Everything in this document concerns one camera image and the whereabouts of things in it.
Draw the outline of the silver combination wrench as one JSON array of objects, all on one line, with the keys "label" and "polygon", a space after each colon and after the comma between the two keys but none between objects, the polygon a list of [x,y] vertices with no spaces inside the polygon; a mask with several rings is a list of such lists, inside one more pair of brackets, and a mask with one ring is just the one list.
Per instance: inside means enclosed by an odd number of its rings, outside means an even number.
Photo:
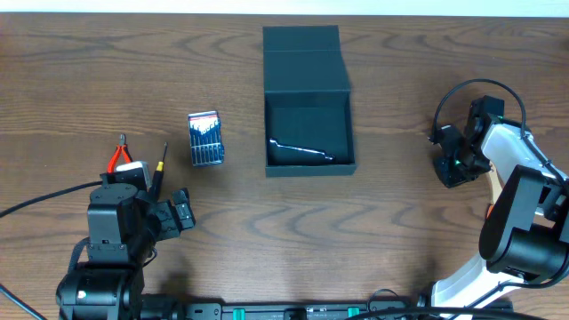
[{"label": "silver combination wrench", "polygon": [[306,147],[295,146],[295,145],[290,145],[290,144],[281,144],[275,138],[269,138],[268,142],[270,144],[276,146],[277,148],[284,148],[284,149],[294,150],[294,151],[308,153],[308,154],[312,154],[312,155],[318,155],[327,161],[333,161],[335,159],[335,155],[326,153],[323,150],[314,149],[314,148],[306,148]]}]

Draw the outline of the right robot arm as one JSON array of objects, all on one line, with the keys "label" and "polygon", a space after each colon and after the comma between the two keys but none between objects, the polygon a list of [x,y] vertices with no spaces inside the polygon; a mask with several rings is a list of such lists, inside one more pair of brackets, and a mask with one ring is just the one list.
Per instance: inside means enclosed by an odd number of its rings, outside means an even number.
[{"label": "right robot arm", "polygon": [[478,252],[432,285],[428,306],[483,308],[525,287],[543,288],[568,275],[568,177],[555,169],[530,131],[504,116],[504,102],[473,100],[467,126],[435,130],[442,149],[437,177],[454,188],[489,174],[493,202]]}]

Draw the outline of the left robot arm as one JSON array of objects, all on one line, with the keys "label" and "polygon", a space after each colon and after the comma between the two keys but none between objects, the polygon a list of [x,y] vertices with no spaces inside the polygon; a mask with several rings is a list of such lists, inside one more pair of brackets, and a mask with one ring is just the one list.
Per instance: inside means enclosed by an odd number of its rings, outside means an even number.
[{"label": "left robot arm", "polygon": [[157,256],[156,244],[196,225],[188,190],[160,198],[164,166],[122,164],[101,174],[90,194],[89,236],[76,245],[60,281],[59,317],[80,319],[183,319],[175,298],[144,293],[143,269]]}]

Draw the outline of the blue drill bit case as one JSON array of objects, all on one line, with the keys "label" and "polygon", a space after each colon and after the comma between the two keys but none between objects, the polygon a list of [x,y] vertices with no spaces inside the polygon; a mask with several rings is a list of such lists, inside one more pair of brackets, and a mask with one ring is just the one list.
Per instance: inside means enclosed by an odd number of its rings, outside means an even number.
[{"label": "blue drill bit case", "polygon": [[217,111],[188,114],[188,134],[194,167],[224,162],[225,149],[221,139],[221,120]]}]

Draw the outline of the orange scraper wooden handle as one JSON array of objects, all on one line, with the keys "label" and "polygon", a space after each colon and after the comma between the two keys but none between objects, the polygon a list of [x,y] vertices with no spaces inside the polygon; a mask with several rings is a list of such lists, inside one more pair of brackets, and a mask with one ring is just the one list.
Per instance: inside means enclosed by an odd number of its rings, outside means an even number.
[{"label": "orange scraper wooden handle", "polygon": [[489,202],[489,206],[486,212],[485,217],[489,218],[490,214],[493,210],[493,207],[495,205],[495,203],[497,202],[501,191],[502,191],[502,185],[501,185],[501,181],[499,178],[499,175],[497,173],[497,170],[495,168],[495,166],[493,165],[493,163],[490,163],[490,171],[486,174],[486,178],[488,180],[489,186],[490,186],[490,202]]}]

